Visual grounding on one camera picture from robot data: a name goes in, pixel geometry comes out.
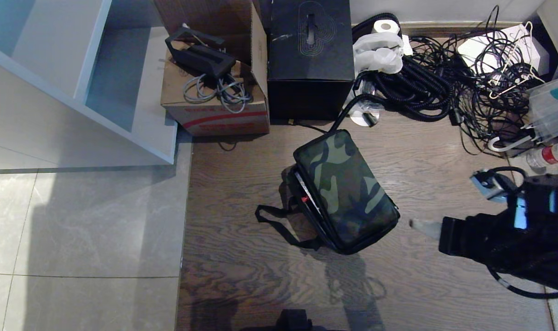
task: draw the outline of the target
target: red label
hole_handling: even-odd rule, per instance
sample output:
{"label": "red label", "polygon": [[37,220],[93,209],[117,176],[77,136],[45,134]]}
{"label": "red label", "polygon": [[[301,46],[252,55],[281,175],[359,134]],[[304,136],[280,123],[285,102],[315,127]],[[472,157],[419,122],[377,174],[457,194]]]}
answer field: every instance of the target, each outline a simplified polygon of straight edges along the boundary
{"label": "red label", "polygon": [[555,159],[555,156],[552,154],[552,146],[542,149],[542,158],[549,164],[558,163],[558,160]]}

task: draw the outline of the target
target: shelf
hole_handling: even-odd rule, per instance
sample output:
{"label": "shelf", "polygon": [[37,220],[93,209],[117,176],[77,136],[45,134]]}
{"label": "shelf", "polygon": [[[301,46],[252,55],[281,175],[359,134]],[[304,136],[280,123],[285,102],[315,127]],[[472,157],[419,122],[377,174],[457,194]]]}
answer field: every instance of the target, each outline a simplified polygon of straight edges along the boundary
{"label": "shelf", "polygon": [[85,99],[111,0],[0,0],[0,51]]}
{"label": "shelf", "polygon": [[163,27],[106,30],[86,105],[172,159],[177,124],[161,106],[167,37]]}

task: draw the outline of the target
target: black coiled hose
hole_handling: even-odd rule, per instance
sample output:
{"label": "black coiled hose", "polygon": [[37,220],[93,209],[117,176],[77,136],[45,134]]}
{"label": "black coiled hose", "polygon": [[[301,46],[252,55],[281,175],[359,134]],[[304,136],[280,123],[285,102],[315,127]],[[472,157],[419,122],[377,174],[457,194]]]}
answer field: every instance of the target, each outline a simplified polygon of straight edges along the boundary
{"label": "black coiled hose", "polygon": [[[353,27],[353,39],[357,40],[360,36],[370,33],[374,22],[378,19],[392,19],[399,25],[395,15],[381,13]],[[377,71],[361,72],[355,80],[353,90],[357,91],[361,82],[365,81],[365,84],[374,84],[385,98],[361,94],[360,96],[372,96],[373,98],[354,98],[346,108],[350,110],[361,100],[371,100],[383,104],[389,110],[399,111],[414,120],[434,122],[444,119],[450,110],[453,92],[451,84],[442,78],[443,73],[434,74],[409,57],[403,57],[402,61],[403,67],[397,74],[390,75]],[[436,109],[440,109],[440,113],[435,115],[422,112]]]}

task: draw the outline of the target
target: black bag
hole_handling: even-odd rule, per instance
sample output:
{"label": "black bag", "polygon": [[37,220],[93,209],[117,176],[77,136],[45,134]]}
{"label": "black bag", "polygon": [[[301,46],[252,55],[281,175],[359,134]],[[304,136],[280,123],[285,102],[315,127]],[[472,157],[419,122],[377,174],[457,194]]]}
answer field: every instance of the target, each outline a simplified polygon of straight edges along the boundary
{"label": "black bag", "polygon": [[259,205],[255,215],[269,223],[291,245],[354,254],[391,231],[399,219],[397,206],[379,185],[346,130],[336,130],[295,150],[295,166],[286,181],[294,199],[317,231],[317,238],[298,241],[285,226],[260,215],[262,210],[286,217],[291,209]]}

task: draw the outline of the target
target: bag strap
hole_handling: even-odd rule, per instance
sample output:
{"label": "bag strap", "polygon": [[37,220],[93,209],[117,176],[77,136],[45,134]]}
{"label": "bag strap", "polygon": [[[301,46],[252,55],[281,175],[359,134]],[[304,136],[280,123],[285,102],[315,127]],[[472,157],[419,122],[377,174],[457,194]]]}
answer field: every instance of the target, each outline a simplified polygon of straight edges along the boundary
{"label": "bag strap", "polygon": [[255,216],[256,216],[256,220],[258,220],[259,223],[268,223],[270,224],[270,226],[272,226],[273,228],[275,228],[275,230],[291,245],[296,246],[296,247],[300,247],[302,249],[313,249],[313,250],[318,250],[319,247],[322,247],[322,239],[317,236],[314,239],[309,239],[309,240],[304,240],[304,241],[299,241],[297,240],[297,238],[295,238],[295,236],[291,233],[291,231],[289,231],[283,224],[277,222],[277,221],[271,221],[267,218],[265,218],[264,216],[260,215],[260,211],[264,210],[266,212],[268,212],[269,214],[271,214],[272,216],[278,217],[278,218],[286,218],[287,215],[292,214],[293,211],[291,210],[286,210],[286,209],[279,209],[276,207],[272,207],[270,205],[258,205],[258,207],[256,208],[256,212],[254,212]]}

